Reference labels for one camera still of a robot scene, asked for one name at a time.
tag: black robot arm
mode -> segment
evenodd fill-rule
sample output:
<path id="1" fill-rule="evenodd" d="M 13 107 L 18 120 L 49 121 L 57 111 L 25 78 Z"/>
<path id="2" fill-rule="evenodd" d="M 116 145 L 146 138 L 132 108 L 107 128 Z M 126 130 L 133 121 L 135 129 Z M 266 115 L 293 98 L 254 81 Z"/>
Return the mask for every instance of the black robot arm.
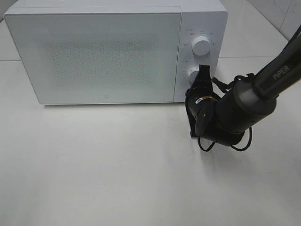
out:
<path id="1" fill-rule="evenodd" d="M 278 95 L 301 78 L 301 26 L 283 51 L 256 75 L 237 76 L 226 85 L 216 78 L 211 81 L 210 67 L 200 65 L 191 88 L 186 92 L 185 107 L 190 122 L 191 136 L 209 151 L 215 143 L 246 150 L 252 141 L 252 126 L 271 114 Z M 214 82 L 224 93 L 222 98 L 213 92 Z M 247 146 L 234 145 L 249 129 Z M 213 143 L 204 149 L 200 138 Z"/>

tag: white knob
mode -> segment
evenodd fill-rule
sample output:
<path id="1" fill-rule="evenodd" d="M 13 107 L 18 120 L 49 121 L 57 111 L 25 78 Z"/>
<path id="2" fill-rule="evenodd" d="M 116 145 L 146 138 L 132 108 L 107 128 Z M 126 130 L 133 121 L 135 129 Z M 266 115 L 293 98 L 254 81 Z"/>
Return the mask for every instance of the white knob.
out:
<path id="1" fill-rule="evenodd" d="M 198 67 L 192 67 L 188 70 L 188 79 L 191 83 L 193 83 L 197 74 L 198 74 Z"/>
<path id="2" fill-rule="evenodd" d="M 210 51 L 210 40 L 204 35 L 196 37 L 191 44 L 195 55 L 202 56 Z"/>

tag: white microwave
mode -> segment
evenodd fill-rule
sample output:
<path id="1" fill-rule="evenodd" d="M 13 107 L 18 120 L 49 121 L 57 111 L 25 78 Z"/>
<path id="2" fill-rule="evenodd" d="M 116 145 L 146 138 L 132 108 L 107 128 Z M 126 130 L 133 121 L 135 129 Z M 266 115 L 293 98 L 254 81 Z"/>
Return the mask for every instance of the white microwave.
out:
<path id="1" fill-rule="evenodd" d="M 19 0 L 4 15 L 41 104 L 184 102 L 214 75 L 218 0 Z"/>

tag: white table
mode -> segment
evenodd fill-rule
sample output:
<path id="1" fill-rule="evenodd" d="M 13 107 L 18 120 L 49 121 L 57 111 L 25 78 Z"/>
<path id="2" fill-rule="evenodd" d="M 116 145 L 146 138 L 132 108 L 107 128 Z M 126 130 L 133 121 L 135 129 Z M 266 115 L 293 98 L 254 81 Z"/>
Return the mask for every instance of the white table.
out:
<path id="1" fill-rule="evenodd" d="M 286 40 L 247 1 L 216 76 L 257 72 Z M 299 226 L 301 83 L 249 150 L 200 151 L 183 104 L 42 106 L 0 23 L 1 226 Z"/>

